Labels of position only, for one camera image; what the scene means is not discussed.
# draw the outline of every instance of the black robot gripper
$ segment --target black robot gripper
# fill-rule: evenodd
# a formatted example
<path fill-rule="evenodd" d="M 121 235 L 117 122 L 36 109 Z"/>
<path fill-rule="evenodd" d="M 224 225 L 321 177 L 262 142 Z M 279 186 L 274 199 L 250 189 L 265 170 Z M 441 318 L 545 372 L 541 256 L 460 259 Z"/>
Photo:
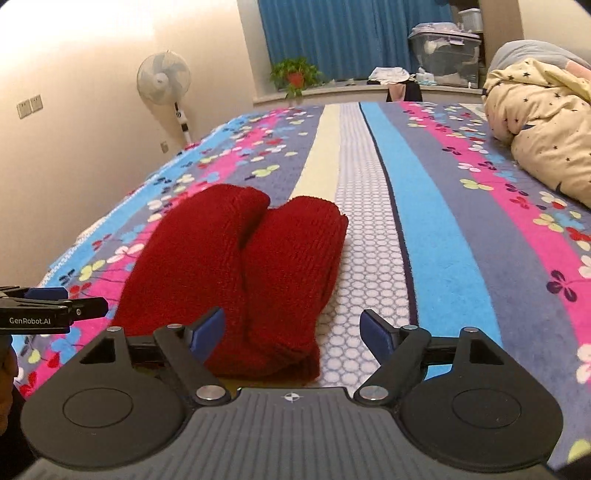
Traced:
<path fill-rule="evenodd" d="M 381 366 L 352 397 L 232 398 L 203 366 L 224 323 L 213 309 L 153 336 L 101 333 L 26 403 L 42 460 L 22 478 L 556 478 L 545 466 L 562 431 L 556 400 L 479 329 L 437 338 L 365 310 L 361 337 Z M 432 365 L 452 369 L 425 380 Z"/>

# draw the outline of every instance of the striped blanket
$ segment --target striped blanket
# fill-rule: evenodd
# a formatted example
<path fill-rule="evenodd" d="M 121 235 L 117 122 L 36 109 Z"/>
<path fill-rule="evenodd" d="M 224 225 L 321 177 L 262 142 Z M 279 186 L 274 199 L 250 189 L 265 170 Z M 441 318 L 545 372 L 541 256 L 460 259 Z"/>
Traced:
<path fill-rule="evenodd" d="M 350 220 L 337 288 L 317 324 L 318 385 L 352 392 L 378 367 L 359 336 L 364 308 L 437 336 L 476 326 L 558 399 L 565 429 L 552 464 L 590 448 L 591 213 L 520 170 L 483 115 L 460 105 L 245 115 L 179 154 L 51 266 L 42 285 L 103 296 L 111 308 L 68 335 L 15 339 L 25 396 L 107 327 L 159 220 L 220 182 L 263 190 L 272 206 L 328 199 Z"/>

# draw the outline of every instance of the blue stripe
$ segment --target blue stripe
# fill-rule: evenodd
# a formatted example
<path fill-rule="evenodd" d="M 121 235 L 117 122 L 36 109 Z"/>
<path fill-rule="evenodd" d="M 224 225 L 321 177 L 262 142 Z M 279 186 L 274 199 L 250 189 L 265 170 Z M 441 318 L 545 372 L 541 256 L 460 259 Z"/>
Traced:
<path fill-rule="evenodd" d="M 458 336 L 465 326 L 476 326 L 500 345 L 491 298 L 446 201 L 379 105 L 361 107 L 392 183 L 413 272 L 419 325 L 434 336 L 450 337 Z M 432 370 L 430 376 L 445 369 Z"/>
<path fill-rule="evenodd" d="M 154 175 L 158 177 L 166 177 L 171 180 L 177 180 L 187 170 L 182 168 L 187 161 L 198 162 L 204 155 L 201 153 L 205 149 L 214 149 L 219 147 L 223 142 L 230 139 L 235 134 L 234 130 L 241 127 L 250 116 L 245 115 L 236 118 L 225 125 L 224 129 L 215 132 L 209 139 L 202 143 L 198 148 L 183 152 L 174 159 L 172 163 L 167 164 Z M 68 271 L 82 268 L 86 265 L 96 254 L 92 248 L 93 242 L 102 239 L 108 233 L 115 234 L 118 232 L 129 219 L 137 213 L 138 210 L 144 208 L 150 200 L 154 200 L 160 195 L 163 185 L 154 185 L 153 183 L 146 184 L 138 190 L 134 197 L 131 198 L 124 206 L 119 208 L 116 212 L 103 223 L 91 236 L 79 245 L 72 256 L 51 276 L 46 286 L 59 285 L 59 278 L 66 275 Z"/>

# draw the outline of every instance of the red fabric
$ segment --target red fabric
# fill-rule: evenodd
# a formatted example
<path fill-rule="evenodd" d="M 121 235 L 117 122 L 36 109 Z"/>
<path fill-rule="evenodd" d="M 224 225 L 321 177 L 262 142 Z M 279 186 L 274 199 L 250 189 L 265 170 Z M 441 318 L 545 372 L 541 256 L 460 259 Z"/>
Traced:
<path fill-rule="evenodd" d="M 267 210 L 252 188 L 219 185 L 185 200 L 153 233 L 113 323 L 149 335 L 214 306 L 226 332 L 206 366 L 217 376 L 314 380 L 316 319 L 336 283 L 347 218 L 298 197 Z"/>

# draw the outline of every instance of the pink stripe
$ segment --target pink stripe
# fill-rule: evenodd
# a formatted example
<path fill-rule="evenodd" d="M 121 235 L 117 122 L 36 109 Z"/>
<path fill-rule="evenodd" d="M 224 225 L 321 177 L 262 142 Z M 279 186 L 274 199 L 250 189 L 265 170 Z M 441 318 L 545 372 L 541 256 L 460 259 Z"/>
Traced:
<path fill-rule="evenodd" d="M 278 117 L 286 113 L 286 109 L 280 109 L 269 113 L 269 117 L 261 120 L 256 128 L 253 128 L 248 134 L 244 136 L 244 140 L 241 142 L 237 142 L 236 146 L 242 147 L 242 149 L 246 148 L 256 148 L 257 145 L 253 145 L 256 142 L 262 141 L 265 138 L 266 130 L 272 129 L 275 127 L 278 121 Z M 185 198 L 190 197 L 198 192 L 201 192 L 210 186 L 223 183 L 226 181 L 230 175 L 232 175 L 236 171 L 236 162 L 241 160 L 240 151 L 231 151 L 228 155 L 224 155 L 223 157 L 218 157 L 215 162 L 209 164 L 206 168 L 199 169 L 201 176 L 191 184 L 190 187 L 182 192 L 180 195 L 175 197 L 171 200 L 174 208 L 179 202 L 183 201 Z M 218 172 L 219 179 L 214 183 L 207 183 L 205 181 L 199 181 L 200 179 L 205 179 L 210 173 Z M 134 240 L 133 244 L 146 244 L 146 242 L 150 239 L 154 230 L 158 226 L 160 221 L 154 221 L 151 223 L 146 224 L 146 227 L 142 232 L 140 232 Z M 88 297 L 104 297 L 109 302 L 109 307 L 113 307 L 119 301 L 121 297 L 121 293 L 123 287 L 125 285 L 125 280 L 129 277 L 130 272 L 125 269 L 125 267 L 137 260 L 140 256 L 141 251 L 138 251 L 134 254 L 124 255 L 119 261 L 111 264 L 106 265 L 106 269 L 102 270 L 100 277 L 91 277 L 89 279 L 92 282 L 92 285 L 84 291 L 83 296 Z M 107 318 L 101 319 L 93 319 L 93 320 L 85 320 L 84 322 L 79 322 L 76 324 L 76 327 L 80 329 L 81 337 L 79 340 L 78 345 L 87 345 L 94 337 L 96 337 L 100 332 L 102 332 L 105 328 L 107 328 L 110 324 L 110 320 Z M 46 361 L 42 361 L 39 363 L 37 369 L 37 382 L 35 384 L 35 388 L 32 390 L 35 391 L 38 389 L 44 382 L 46 382 L 55 372 L 56 369 L 51 369 L 47 366 Z"/>
<path fill-rule="evenodd" d="M 411 116 L 423 119 L 421 124 L 427 127 L 428 132 L 437 138 L 442 146 L 453 147 L 458 152 L 462 153 L 462 156 L 454 157 L 458 163 L 469 163 L 475 167 L 478 167 L 479 163 L 484 163 L 488 159 L 485 155 L 479 154 L 478 152 L 469 150 L 472 146 L 472 142 L 458 137 L 448 137 L 447 134 L 451 132 L 443 131 L 441 128 L 437 128 L 437 122 L 429 118 L 429 113 L 422 112 L 423 107 L 417 108 L 414 104 L 409 104 L 408 110 Z M 457 126 L 465 126 L 469 123 L 468 119 L 464 122 L 457 121 Z M 463 135 L 469 137 L 472 135 L 471 132 L 465 132 Z M 515 227 L 522 233 L 524 238 L 527 240 L 531 248 L 536 252 L 540 259 L 540 263 L 544 266 L 548 272 L 548 280 L 553 280 L 550 277 L 552 270 L 560 270 L 566 277 L 566 282 L 573 282 L 571 287 L 578 296 L 576 302 L 570 302 L 561 294 L 560 300 L 563 303 L 565 310 L 568 312 L 571 324 L 573 326 L 575 335 L 579 343 L 591 343 L 591 282 L 585 281 L 579 273 L 579 267 L 583 265 L 580 257 L 584 255 L 581 251 L 580 255 L 577 255 L 573 248 L 569 245 L 565 234 L 553 232 L 546 226 L 536 225 L 533 220 L 539 217 L 539 210 L 537 208 L 524 209 L 521 206 L 512 203 L 510 200 L 517 197 L 518 193 L 511 193 L 505 188 L 506 183 L 510 183 L 500 177 L 494 175 L 493 171 L 488 168 L 478 167 L 480 172 L 470 172 L 465 170 L 466 178 L 480 183 L 489 185 L 494 188 L 493 191 L 488 192 L 496 202 L 503 208 L 507 216 L 513 221 Z"/>

